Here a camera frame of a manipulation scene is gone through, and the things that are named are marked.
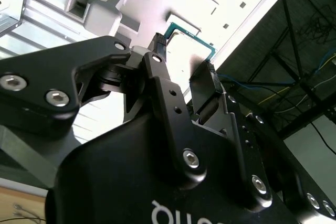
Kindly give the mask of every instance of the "black metal beam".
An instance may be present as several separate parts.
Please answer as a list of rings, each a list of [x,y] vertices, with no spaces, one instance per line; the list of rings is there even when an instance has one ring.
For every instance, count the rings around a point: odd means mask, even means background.
[[[221,83],[232,83],[237,84],[234,81],[227,81],[227,80],[221,80]],[[292,87],[292,83],[271,83],[271,82],[246,82],[246,81],[240,81],[239,83],[244,85],[255,85],[255,86],[270,86],[270,87]]]
[[[278,40],[274,43],[274,45],[272,46],[272,48],[265,55],[265,57],[263,58],[263,60],[261,61],[261,63],[257,66],[256,70],[252,73],[252,75],[250,76],[250,78],[248,78],[247,82],[252,82],[257,77],[257,75],[263,69],[263,67],[265,66],[265,64],[271,58],[271,56],[272,56],[271,53],[281,45],[281,43],[283,42],[283,40],[286,38],[288,32],[289,32],[289,29],[288,29],[288,27],[286,27],[286,29],[283,30],[283,32],[281,33],[281,35],[278,38]]]
[[[283,3],[283,8],[285,10],[286,20],[287,20],[287,24],[289,28],[289,35],[290,35],[290,39],[291,39],[292,46],[293,46],[296,64],[298,65],[299,76],[303,78],[303,71],[302,71],[302,65],[301,65],[301,60],[299,56],[298,44],[296,43],[296,40],[295,40],[295,33],[294,33],[292,21],[290,19],[287,1],[282,0],[282,3]]]
[[[284,140],[290,135],[294,134],[301,128],[305,127],[310,122],[314,121],[322,114],[326,116],[333,123],[336,124],[336,113],[334,112],[334,107],[336,106],[336,92],[332,93],[318,105],[312,107],[310,110],[303,112],[299,115],[292,123],[287,125],[279,132],[279,136]]]
[[[294,79],[294,81],[299,83],[303,91],[307,93],[307,95],[310,97],[311,100],[314,101],[314,103],[321,103],[321,99],[310,89],[308,85],[306,85],[303,79],[300,79],[296,75],[296,73],[285,63],[283,59],[281,59],[279,55],[273,54],[273,57],[287,71],[287,73]]]

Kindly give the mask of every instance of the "blue cable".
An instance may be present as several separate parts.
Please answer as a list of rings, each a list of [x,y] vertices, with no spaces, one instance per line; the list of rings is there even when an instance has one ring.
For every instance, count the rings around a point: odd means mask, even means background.
[[[241,84],[239,81],[236,81],[233,77],[228,76],[228,75],[226,75],[226,74],[217,74],[217,75],[218,75],[218,76],[223,76],[223,77],[225,77],[225,78],[227,78],[227,79],[229,79],[229,80],[231,80],[231,81],[237,83],[238,85],[244,87],[245,89],[254,89],[254,90],[260,89],[260,88],[258,88],[258,87],[254,87],[254,86],[246,86],[246,85],[244,85],[244,84]]]
[[[336,48],[330,49],[322,58],[319,67],[317,68],[317,70],[315,71],[315,73],[317,73],[319,71],[319,69],[321,68],[322,64],[326,61],[326,59],[330,56],[330,54],[332,54],[333,52],[336,51]]]
[[[242,83],[240,83],[239,81],[236,81],[233,77],[231,76],[228,76],[227,74],[217,74],[218,76],[222,76],[222,77],[225,77],[235,83],[237,83],[238,85],[244,87],[245,89],[253,89],[253,90],[258,90],[258,89],[261,89],[260,87],[257,87],[257,86],[252,86],[252,85],[249,85],[249,86],[246,86]],[[295,81],[292,81],[292,82],[280,82],[281,84],[293,84],[295,83]]]

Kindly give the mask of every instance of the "metal frame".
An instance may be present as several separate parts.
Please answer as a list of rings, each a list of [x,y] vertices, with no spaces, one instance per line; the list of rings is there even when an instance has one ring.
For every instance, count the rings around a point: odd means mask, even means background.
[[[260,64],[257,66],[255,71],[251,74],[248,81],[239,81],[241,84],[245,85],[251,85],[251,86],[265,86],[265,87],[297,87],[299,86],[306,94],[307,96],[316,104],[315,107],[312,109],[306,111],[299,117],[297,117],[294,122],[290,123],[290,125],[286,126],[284,129],[282,129],[279,132],[279,135],[284,139],[288,137],[290,134],[294,133],[295,131],[298,131],[303,126],[310,123],[313,119],[315,119],[318,115],[324,114],[326,117],[328,117],[333,123],[336,124],[336,118],[335,114],[336,111],[334,109],[334,106],[336,105],[335,100],[333,99],[335,94],[330,95],[328,98],[326,98],[324,101],[322,101],[307,85],[307,82],[310,80],[310,78],[313,76],[313,73],[306,74],[303,72],[300,55],[298,51],[297,42],[295,39],[295,33],[293,29],[293,25],[291,22],[291,17],[289,14],[289,9],[287,5],[286,0],[282,0],[283,9],[286,16],[287,21],[287,27],[283,30],[277,41],[274,43],[274,45],[271,47],[270,51],[265,55],[263,60],[260,62]],[[275,52],[275,50],[281,45],[281,43],[284,41],[287,35],[290,35],[292,47],[293,47],[293,54],[295,56],[296,65],[299,74],[297,75],[292,68],[278,55],[278,53]],[[294,83],[266,83],[266,82],[253,82],[255,77],[260,73],[262,68],[265,66],[267,61],[270,58],[274,58],[279,65],[287,72],[288,75],[290,75],[294,79]],[[223,83],[232,83],[236,84],[233,81],[223,80]],[[263,109],[260,106],[254,104],[253,102],[249,101],[248,99],[244,98],[242,95],[238,93],[237,86],[233,86],[231,90],[229,90],[230,93],[234,93],[236,97],[238,97],[238,101],[243,104],[244,106],[252,109],[253,111],[256,111],[258,113],[263,112],[263,115],[265,118],[269,119],[269,114],[267,113],[267,109]],[[286,98],[288,94],[290,94],[292,89],[289,89],[289,91],[285,94],[281,95],[280,101],[278,100],[277,103],[281,102],[283,99]]]

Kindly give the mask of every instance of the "wire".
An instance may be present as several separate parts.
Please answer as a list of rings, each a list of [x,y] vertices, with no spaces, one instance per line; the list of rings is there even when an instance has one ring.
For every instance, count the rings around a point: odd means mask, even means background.
[[[286,87],[286,88],[284,88],[284,89],[281,89],[280,91],[278,91],[278,93],[282,93],[282,92],[286,91],[287,89],[290,89],[290,87]],[[267,98],[263,99],[261,102],[259,102],[258,105],[260,105],[260,104],[262,104],[262,103],[268,101],[269,99],[272,99],[272,98],[275,97],[276,95],[277,95],[277,94],[270,95],[269,97],[267,97]]]
[[[28,218],[28,217],[25,217],[25,218],[12,218],[12,219],[0,220],[0,222],[6,222],[6,221],[11,221],[11,220],[42,220],[42,221],[47,222],[47,221],[44,220],[44,219],[40,219],[40,218]]]
[[[263,87],[263,86],[257,86],[257,87],[261,87],[263,89],[267,89],[271,92],[273,92],[274,94],[280,96],[281,98],[283,98],[284,100],[286,100],[288,103],[290,103],[291,105],[293,105],[301,114],[303,114],[303,111],[300,110],[297,106],[295,106],[291,101],[289,101],[286,97],[284,97],[283,95],[279,94],[278,92],[272,90],[272,89],[269,89],[269,88],[266,88],[266,87]],[[309,121],[309,123],[314,127],[314,129],[316,130],[316,132],[319,134],[319,136],[321,137],[323,143],[326,145],[326,147],[333,153],[336,155],[336,152],[329,146],[329,144],[325,141],[324,137],[322,136],[321,132],[316,128],[316,126],[313,124],[313,122]]]
[[[229,79],[229,80],[235,82],[236,84],[238,84],[238,85],[244,87],[245,89],[253,89],[253,90],[257,90],[257,89],[259,89],[258,87],[246,86],[246,85],[240,83],[239,81],[236,81],[233,77],[228,76],[227,74],[217,74],[217,75],[218,75],[218,76],[225,77],[225,78],[227,78],[227,79]]]
[[[317,88],[319,85],[322,85],[322,84],[324,84],[324,83],[326,83],[326,82],[328,82],[328,81],[331,81],[332,79],[334,79],[336,77],[336,74],[334,75],[334,76],[332,76],[332,77],[330,77],[329,79],[327,79],[327,80],[324,80],[324,81],[321,81],[320,83],[318,83],[318,84],[316,84],[313,88],[312,88],[312,90],[313,89],[315,89],[315,88]],[[304,99],[307,97],[308,95],[306,94],[295,106],[298,106],[298,105],[300,105],[303,101],[304,101]],[[290,110],[292,110],[292,109],[295,109],[295,106],[293,106],[293,107],[291,107],[291,108],[288,108],[288,109],[285,109],[285,110],[281,110],[281,111],[276,111],[275,113],[276,114],[279,114],[279,113],[284,113],[284,112],[287,112],[287,111],[290,111]]]
[[[325,67],[325,65],[326,64],[328,64],[332,59],[334,59],[336,57],[336,54],[334,54],[332,57],[330,57],[320,68],[319,68],[319,70],[320,69],[322,69],[322,68],[324,68]]]

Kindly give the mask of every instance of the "black cable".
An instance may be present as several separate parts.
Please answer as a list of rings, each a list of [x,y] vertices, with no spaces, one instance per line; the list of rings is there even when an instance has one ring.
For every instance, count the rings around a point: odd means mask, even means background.
[[[322,10],[328,8],[329,12],[333,15],[335,12],[329,5],[324,5],[318,8],[312,0],[307,0],[309,4],[315,9],[315,13],[310,17],[309,21],[304,24],[298,31],[298,34],[305,36],[306,39],[298,43],[298,47],[308,41],[315,41],[319,45],[324,45],[327,42],[334,41],[336,38],[328,39],[332,30],[336,31],[336,25],[334,22],[334,16],[325,15]]]
[[[6,221],[11,221],[11,220],[42,220],[42,221],[46,222],[46,220],[41,219],[41,218],[29,218],[29,217],[25,217],[25,218],[12,218],[12,219],[0,220],[0,222],[6,222]]]
[[[282,97],[284,100],[286,100],[288,103],[290,103],[292,106],[294,106],[301,114],[303,114],[303,111],[300,110],[294,103],[292,103],[291,101],[289,101],[287,98],[285,98],[283,95],[279,94],[278,92],[272,90],[272,89],[269,89],[269,88],[266,88],[266,87],[263,87],[263,86],[256,86],[256,87],[261,87],[263,89],[267,89],[271,92],[273,92],[274,94],[277,94],[278,96]],[[309,123],[314,127],[314,129],[316,130],[316,132],[319,134],[319,136],[321,137],[323,143],[326,145],[326,147],[333,153],[336,155],[336,152],[328,145],[328,143],[325,141],[324,137],[322,136],[322,134],[320,133],[320,131],[316,128],[316,126],[313,124],[313,122],[309,121]]]

